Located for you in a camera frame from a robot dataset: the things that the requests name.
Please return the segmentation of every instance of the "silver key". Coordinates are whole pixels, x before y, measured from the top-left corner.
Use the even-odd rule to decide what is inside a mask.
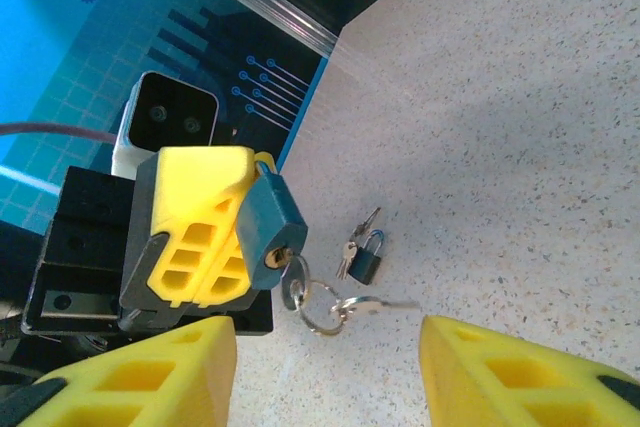
[[[349,267],[353,263],[353,259],[356,257],[358,253],[358,244],[356,244],[353,240],[350,240],[344,247],[342,248],[342,260],[340,261],[340,267],[338,267],[338,272],[336,272],[336,277],[340,280],[344,280],[347,278],[347,272],[349,272]]]
[[[420,303],[414,301],[389,302],[379,297],[365,295],[361,297],[351,297],[350,299],[338,302],[329,310],[332,314],[346,315],[347,318],[361,314],[379,314],[384,311],[396,309],[419,309]]]
[[[351,237],[349,237],[349,240],[351,242],[357,241],[360,237],[367,233],[367,231],[371,228],[373,221],[376,220],[376,217],[380,213],[380,210],[382,209],[380,207],[377,207],[376,210],[374,210],[373,213],[369,217],[367,217],[367,220],[365,220],[355,228],[355,230],[351,233]]]

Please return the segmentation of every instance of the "key ring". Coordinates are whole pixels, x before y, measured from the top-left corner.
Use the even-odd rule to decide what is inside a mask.
[[[319,287],[322,287],[323,289],[325,289],[327,292],[329,292],[331,295],[333,295],[336,299],[336,305],[339,305],[340,302],[342,302],[342,299],[340,298],[340,294],[338,294],[338,292],[336,292],[336,290],[331,287],[329,284],[325,284],[324,282],[320,281],[320,280],[313,280],[313,279],[309,279],[309,284],[315,284]],[[298,292],[298,294],[296,295],[294,293],[294,289],[296,289],[296,287],[298,289],[301,288],[300,286],[300,281],[299,280],[294,280],[293,282],[291,282],[291,297],[293,298],[294,303],[296,304],[296,311],[300,314],[300,318],[302,319],[302,321],[305,323],[305,325],[309,328],[309,330],[311,330],[311,332],[313,332],[314,334],[319,334],[319,335],[324,335],[326,337],[333,337],[338,335],[340,332],[342,332],[342,329],[344,329],[344,324],[347,322],[347,315],[343,312],[338,312],[339,314],[339,324],[336,327],[327,329],[324,328],[318,324],[316,324],[313,320],[311,320],[307,314],[305,313],[305,311],[303,310],[304,307],[304,303],[305,300],[304,298],[301,298],[302,295],[300,294],[300,292]]]
[[[298,310],[295,298],[301,305],[304,305],[309,297],[311,297],[311,272],[307,259],[302,255],[294,255],[289,260],[287,267],[284,269],[280,278],[282,289],[282,300],[289,310]]]

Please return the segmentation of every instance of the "small padlock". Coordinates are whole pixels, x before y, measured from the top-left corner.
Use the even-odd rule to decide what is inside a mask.
[[[302,252],[309,228],[282,176],[262,161],[256,168],[260,177],[240,205],[236,234],[251,288],[271,290],[292,256]]]
[[[378,244],[372,249],[371,241],[374,239],[378,239]],[[351,267],[349,267],[349,275],[361,284],[371,284],[382,261],[378,256],[378,252],[380,252],[383,243],[384,233],[381,230],[371,231],[362,246],[358,247],[358,251],[351,262]]]

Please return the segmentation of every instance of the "countertop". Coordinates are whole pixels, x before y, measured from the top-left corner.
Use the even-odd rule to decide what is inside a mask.
[[[380,0],[349,24],[284,167],[304,254],[344,296],[422,312],[322,338],[276,291],[275,331],[238,339],[229,425],[429,425],[427,314],[640,377],[639,18],[639,0]],[[336,280],[376,206],[375,285]]]

